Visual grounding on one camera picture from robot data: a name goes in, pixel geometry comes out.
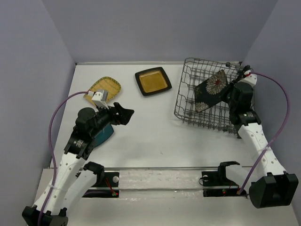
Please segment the black floral square plate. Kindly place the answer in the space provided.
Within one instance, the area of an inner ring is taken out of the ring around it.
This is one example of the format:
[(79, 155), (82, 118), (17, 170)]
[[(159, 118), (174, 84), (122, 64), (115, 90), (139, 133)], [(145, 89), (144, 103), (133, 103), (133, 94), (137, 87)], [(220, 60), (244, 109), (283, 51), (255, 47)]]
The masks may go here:
[(228, 85), (226, 73), (219, 70), (194, 88), (195, 111), (200, 113), (219, 102), (220, 92)]

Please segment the dark teal blue plate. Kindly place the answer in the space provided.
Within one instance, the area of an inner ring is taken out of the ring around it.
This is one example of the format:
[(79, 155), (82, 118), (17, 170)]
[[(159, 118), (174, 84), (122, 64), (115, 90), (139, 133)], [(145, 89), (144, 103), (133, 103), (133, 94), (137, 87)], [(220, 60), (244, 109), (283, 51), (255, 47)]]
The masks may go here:
[(109, 124), (107, 125), (96, 137), (95, 137), (95, 147), (100, 146), (105, 141), (107, 141), (114, 133), (113, 127)]

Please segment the yellow green striped plate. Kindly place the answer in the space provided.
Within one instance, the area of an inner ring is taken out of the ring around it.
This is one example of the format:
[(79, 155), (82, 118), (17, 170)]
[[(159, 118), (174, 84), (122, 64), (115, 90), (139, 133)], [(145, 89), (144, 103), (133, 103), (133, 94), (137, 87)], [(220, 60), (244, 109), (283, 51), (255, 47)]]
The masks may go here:
[[(96, 92), (101, 92), (105, 90), (106, 93), (103, 94), (105, 100), (97, 101), (96, 104), (93, 102), (92, 98)], [(94, 106), (100, 108), (107, 108), (108, 103), (115, 98), (121, 91), (121, 85), (115, 79), (105, 76), (96, 81), (88, 90), (88, 94), (84, 95), (84, 98)]]

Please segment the amber square plate black rim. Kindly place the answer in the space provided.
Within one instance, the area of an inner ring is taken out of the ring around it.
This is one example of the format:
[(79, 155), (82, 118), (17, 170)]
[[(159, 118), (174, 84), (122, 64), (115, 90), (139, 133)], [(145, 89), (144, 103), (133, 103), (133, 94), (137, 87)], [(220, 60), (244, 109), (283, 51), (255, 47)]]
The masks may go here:
[(137, 72), (135, 73), (135, 79), (144, 97), (159, 94), (172, 88), (172, 84), (162, 67)]

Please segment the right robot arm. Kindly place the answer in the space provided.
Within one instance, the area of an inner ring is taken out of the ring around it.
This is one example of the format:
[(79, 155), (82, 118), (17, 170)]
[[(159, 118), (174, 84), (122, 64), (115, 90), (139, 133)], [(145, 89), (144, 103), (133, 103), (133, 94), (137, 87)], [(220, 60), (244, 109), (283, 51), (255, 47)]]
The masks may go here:
[(250, 151), (254, 164), (250, 170), (240, 169), (237, 163), (227, 166), (216, 173), (216, 178), (223, 185), (235, 182), (238, 185), (237, 195), (246, 192), (253, 206), (258, 209), (288, 206), (299, 181), (277, 160), (258, 114), (251, 109), (255, 84), (238, 81), (231, 85), (226, 95), (230, 121)]

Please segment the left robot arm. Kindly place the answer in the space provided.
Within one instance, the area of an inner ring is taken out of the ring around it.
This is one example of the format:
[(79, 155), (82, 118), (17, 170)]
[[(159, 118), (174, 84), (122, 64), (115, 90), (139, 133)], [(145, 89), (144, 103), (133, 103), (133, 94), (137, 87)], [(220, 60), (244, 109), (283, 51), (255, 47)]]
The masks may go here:
[(78, 112), (73, 132), (64, 148), (53, 179), (33, 206), (22, 216), (29, 226), (65, 226), (68, 215), (85, 192), (104, 181), (104, 167), (88, 161), (96, 138), (108, 125), (127, 125), (134, 114), (115, 102), (107, 108), (90, 107)]

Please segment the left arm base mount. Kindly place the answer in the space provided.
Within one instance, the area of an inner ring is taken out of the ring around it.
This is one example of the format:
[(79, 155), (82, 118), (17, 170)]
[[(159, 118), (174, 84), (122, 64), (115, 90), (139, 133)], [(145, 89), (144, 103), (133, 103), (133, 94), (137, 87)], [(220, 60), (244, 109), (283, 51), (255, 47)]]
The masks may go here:
[(105, 172), (85, 192), (83, 198), (119, 198), (119, 172)]

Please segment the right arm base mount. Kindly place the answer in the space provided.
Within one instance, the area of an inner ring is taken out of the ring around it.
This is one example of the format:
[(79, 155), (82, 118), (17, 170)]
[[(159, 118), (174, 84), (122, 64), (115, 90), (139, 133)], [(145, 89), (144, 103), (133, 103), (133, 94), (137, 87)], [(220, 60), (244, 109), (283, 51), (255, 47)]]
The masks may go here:
[(202, 171), (199, 184), (203, 187), (204, 197), (246, 197), (248, 193), (244, 190), (237, 194), (240, 188), (234, 181), (227, 179), (218, 170)]

